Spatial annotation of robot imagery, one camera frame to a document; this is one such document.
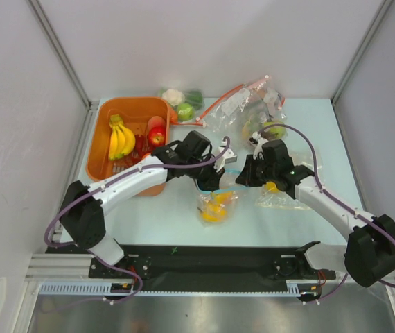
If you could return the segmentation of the fake green apple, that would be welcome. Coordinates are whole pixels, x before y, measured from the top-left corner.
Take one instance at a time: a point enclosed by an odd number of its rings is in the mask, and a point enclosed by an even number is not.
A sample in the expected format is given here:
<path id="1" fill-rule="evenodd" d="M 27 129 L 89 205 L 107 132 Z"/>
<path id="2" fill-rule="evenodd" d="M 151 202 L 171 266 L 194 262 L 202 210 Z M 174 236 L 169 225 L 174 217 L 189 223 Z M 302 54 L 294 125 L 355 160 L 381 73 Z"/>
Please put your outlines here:
<path id="1" fill-rule="evenodd" d="M 177 118 L 179 121 L 190 121 L 195 114 L 195 108 L 190 103 L 180 103 L 177 108 Z"/>

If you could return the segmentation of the fake green pear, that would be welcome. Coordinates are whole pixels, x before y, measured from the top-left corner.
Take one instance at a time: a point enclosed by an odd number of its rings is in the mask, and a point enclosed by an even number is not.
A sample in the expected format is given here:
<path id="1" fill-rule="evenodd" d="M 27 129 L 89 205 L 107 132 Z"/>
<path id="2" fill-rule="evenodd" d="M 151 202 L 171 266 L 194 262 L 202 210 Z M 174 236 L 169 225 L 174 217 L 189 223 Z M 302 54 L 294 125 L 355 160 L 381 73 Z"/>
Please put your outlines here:
<path id="1" fill-rule="evenodd" d="M 280 121 L 269 121 L 265 122 L 263 124 L 263 127 L 268 127 L 271 125 L 275 125 L 281 123 Z M 281 126 L 274 126 L 270 127 L 267 130 L 263 131 L 262 136 L 268 140 L 273 140 L 273 139 L 282 139 L 286 135 L 286 129 Z"/>

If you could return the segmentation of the yellow fake banana bunch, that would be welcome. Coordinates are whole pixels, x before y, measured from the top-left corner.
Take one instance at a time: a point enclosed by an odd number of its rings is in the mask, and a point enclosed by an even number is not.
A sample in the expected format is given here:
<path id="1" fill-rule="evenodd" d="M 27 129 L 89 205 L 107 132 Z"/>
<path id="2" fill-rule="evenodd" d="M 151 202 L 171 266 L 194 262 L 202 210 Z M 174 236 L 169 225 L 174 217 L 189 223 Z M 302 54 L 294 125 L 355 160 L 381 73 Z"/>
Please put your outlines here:
<path id="1" fill-rule="evenodd" d="M 136 141 L 134 133 L 125 127 L 118 114 L 113 114 L 110 117 L 109 126 L 112 132 L 109 139 L 108 159 L 110 161 L 119 160 L 131 154 Z"/>

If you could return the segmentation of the fake peach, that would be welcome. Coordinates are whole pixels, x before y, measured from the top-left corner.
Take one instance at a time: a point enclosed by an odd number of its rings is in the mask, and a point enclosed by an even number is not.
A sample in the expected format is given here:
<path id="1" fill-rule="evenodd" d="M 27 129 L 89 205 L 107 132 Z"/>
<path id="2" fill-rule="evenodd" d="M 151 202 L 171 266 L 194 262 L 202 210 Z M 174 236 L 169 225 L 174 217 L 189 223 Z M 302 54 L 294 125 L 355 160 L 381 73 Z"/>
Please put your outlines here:
<path id="1" fill-rule="evenodd" d="M 166 127 L 166 120 L 160 116 L 153 116 L 147 122 L 147 129 L 150 131 L 152 128 L 155 127 Z"/>

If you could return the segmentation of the blue zip clear bag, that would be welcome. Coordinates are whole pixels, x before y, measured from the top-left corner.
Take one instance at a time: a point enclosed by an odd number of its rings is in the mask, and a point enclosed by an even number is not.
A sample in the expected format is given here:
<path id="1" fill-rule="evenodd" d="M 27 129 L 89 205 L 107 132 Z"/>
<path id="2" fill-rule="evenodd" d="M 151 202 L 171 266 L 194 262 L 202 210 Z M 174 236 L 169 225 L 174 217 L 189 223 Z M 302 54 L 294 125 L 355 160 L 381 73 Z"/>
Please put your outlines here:
<path id="1" fill-rule="evenodd" d="M 195 180 L 197 215 L 205 226 L 226 223 L 236 211 L 241 198 L 247 195 L 248 187 L 236 183 L 240 171 L 227 169 L 220 180 L 220 188 L 203 191 Z"/>

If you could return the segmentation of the fake white cauliflower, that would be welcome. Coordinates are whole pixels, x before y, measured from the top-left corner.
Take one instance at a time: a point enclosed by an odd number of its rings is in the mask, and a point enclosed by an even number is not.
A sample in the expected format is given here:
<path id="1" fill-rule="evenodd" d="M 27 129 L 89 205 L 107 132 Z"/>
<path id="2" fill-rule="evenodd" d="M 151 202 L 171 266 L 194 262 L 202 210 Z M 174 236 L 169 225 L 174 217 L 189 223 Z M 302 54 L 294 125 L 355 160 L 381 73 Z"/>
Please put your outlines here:
<path id="1" fill-rule="evenodd" d="M 176 107 L 185 101 L 184 93 L 177 89 L 167 89 L 161 94 L 161 97 L 173 107 Z"/>

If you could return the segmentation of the red zip bag of food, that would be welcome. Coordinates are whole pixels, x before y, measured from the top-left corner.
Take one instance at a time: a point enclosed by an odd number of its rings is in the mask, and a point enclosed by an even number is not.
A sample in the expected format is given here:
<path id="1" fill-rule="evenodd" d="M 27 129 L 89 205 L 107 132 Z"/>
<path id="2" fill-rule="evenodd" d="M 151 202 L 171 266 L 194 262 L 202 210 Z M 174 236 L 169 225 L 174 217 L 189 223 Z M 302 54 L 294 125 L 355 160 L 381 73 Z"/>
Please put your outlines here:
<path id="1" fill-rule="evenodd" d="M 228 91 L 204 111 L 199 122 L 221 137 L 230 137 L 234 147 L 246 148 L 254 132 L 286 121 L 284 103 L 272 77 L 265 75 Z"/>

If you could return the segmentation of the clear bag with pear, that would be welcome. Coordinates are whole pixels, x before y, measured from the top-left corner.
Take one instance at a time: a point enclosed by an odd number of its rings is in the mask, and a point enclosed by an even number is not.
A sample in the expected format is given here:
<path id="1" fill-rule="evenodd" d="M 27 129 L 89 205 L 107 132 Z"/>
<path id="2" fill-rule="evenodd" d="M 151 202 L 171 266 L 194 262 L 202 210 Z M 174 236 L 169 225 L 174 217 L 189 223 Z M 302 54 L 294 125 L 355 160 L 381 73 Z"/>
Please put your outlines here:
<path id="1" fill-rule="evenodd" d="M 313 169 L 314 162 L 312 153 L 306 149 L 304 151 L 290 151 L 290 157 L 295 165 L 304 165 L 309 169 Z M 309 206 L 298 200 L 292 199 L 286 193 L 279 191 L 271 193 L 265 189 L 265 185 L 261 187 L 260 194 L 257 196 L 255 206 L 285 210 L 309 210 Z"/>

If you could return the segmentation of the fake orange mango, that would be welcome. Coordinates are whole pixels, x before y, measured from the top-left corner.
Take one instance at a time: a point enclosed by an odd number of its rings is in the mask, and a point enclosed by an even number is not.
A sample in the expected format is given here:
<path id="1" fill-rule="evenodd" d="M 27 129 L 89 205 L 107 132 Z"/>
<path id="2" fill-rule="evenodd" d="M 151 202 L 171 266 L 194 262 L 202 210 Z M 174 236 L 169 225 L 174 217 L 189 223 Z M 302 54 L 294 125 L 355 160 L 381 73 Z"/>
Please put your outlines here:
<path id="1" fill-rule="evenodd" d="M 212 201 L 217 205 L 228 205 L 233 199 L 231 192 L 225 192 L 221 194 L 213 194 Z"/>

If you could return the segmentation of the bag with cauliflower and apple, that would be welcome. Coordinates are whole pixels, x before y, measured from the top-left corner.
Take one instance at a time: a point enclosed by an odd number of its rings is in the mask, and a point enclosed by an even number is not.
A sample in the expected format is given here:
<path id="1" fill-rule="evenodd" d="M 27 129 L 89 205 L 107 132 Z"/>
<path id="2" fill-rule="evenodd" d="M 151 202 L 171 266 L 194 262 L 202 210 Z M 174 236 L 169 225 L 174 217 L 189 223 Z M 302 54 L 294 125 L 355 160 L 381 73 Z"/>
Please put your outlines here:
<path id="1" fill-rule="evenodd" d="M 198 112 L 204 107 L 204 97 L 200 89 L 161 88 L 158 97 L 169 104 L 170 123 L 174 126 L 203 126 Z"/>

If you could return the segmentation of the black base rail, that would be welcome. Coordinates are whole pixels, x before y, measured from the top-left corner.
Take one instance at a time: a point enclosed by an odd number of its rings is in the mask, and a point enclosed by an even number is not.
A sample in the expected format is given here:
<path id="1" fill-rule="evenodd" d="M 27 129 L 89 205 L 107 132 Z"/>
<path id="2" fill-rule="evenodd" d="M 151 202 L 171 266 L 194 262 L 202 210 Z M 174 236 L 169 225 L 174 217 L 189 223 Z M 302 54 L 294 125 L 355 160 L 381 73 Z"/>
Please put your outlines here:
<path id="1" fill-rule="evenodd" d="M 311 268 L 297 247 L 124 246 L 117 267 L 137 274 L 144 291 L 285 291 L 288 280 L 323 284 L 335 271 Z"/>

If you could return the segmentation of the fake yellow pepper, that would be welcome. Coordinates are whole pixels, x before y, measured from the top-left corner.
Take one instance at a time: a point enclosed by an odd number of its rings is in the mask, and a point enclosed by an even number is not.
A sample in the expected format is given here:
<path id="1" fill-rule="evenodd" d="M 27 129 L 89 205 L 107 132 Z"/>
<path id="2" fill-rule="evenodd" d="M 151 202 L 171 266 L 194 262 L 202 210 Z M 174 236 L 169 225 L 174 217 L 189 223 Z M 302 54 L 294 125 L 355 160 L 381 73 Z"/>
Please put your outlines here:
<path id="1" fill-rule="evenodd" d="M 265 184 L 265 189 L 271 193 L 278 193 L 279 192 L 279 189 L 277 188 L 277 186 L 274 182 L 267 182 Z"/>

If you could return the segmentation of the fake yellow lemon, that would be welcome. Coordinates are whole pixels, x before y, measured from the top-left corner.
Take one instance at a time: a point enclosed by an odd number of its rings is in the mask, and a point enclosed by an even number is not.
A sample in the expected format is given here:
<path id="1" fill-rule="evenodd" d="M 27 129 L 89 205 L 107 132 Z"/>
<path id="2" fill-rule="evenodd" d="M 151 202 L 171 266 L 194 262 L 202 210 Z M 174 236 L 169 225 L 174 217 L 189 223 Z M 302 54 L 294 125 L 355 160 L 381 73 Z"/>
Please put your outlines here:
<path id="1" fill-rule="evenodd" d="M 207 223 L 221 223 L 225 220 L 227 211 L 223 206 L 206 205 L 201 211 L 200 216 Z"/>

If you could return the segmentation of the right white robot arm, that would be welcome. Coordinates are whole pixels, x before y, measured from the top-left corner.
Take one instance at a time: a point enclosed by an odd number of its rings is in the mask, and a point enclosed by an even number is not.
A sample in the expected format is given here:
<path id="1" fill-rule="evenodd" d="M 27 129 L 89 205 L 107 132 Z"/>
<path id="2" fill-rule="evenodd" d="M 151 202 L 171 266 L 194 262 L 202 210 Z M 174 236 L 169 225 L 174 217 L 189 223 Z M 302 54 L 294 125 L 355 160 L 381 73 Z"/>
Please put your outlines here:
<path id="1" fill-rule="evenodd" d="M 236 183 L 246 187 L 274 183 L 280 192 L 323 217 L 346 241 L 344 246 L 314 241 L 301 247 L 304 256 L 295 261 L 301 277 L 312 278 L 319 270 L 341 271 L 370 287 L 395 271 L 395 222 L 389 216 L 344 208 L 318 185 L 313 170 L 294 164 L 283 141 L 259 138 L 251 143 L 254 153 L 246 157 Z"/>

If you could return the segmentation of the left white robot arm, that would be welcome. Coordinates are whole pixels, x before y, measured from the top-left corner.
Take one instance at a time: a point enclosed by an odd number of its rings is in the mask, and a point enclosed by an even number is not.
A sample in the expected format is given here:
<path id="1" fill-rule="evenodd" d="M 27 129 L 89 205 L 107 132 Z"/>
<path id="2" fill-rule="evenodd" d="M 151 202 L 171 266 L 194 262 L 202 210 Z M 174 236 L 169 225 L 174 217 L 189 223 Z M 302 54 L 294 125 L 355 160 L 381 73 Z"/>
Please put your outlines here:
<path id="1" fill-rule="evenodd" d="M 57 216 L 74 244 L 95 255 L 112 277 L 128 271 L 128 260 L 118 242 L 105 227 L 105 217 L 123 201 L 173 178 L 187 176 L 201 184 L 216 185 L 223 169 L 216 162 L 229 150 L 230 139 L 224 137 L 221 151 L 211 154 L 211 142 L 192 130 L 183 140 L 155 148 L 139 163 L 90 185 L 72 183 Z"/>

